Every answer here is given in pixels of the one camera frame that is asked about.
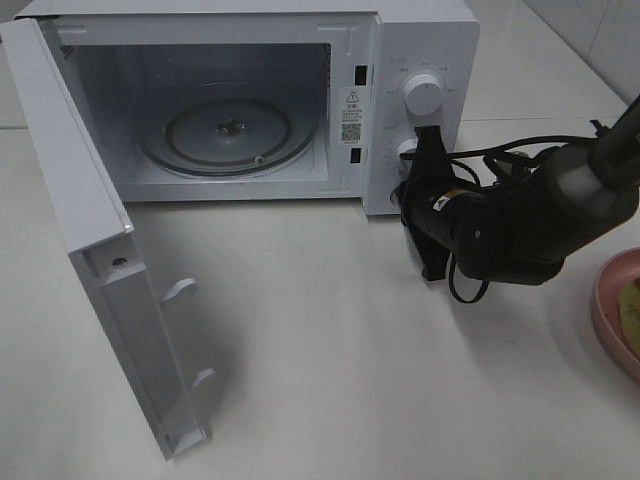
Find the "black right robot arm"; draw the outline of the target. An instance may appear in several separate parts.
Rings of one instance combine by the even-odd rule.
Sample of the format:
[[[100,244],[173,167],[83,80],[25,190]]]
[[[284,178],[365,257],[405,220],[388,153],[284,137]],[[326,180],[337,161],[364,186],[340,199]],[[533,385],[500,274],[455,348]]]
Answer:
[[[639,103],[593,137],[528,137],[449,152],[437,126],[401,153],[401,221],[428,281],[456,271],[491,283],[540,285],[565,259],[639,207]]]

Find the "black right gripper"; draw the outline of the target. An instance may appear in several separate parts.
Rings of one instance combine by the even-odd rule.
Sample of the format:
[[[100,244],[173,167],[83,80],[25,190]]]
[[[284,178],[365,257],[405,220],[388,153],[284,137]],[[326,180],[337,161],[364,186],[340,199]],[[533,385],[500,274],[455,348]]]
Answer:
[[[454,221],[443,215],[444,206],[454,197],[453,190],[468,190],[468,184],[456,177],[444,146],[439,125],[415,128],[417,146],[411,168],[400,185],[401,218],[422,262],[426,281],[446,278],[449,250],[453,249]]]

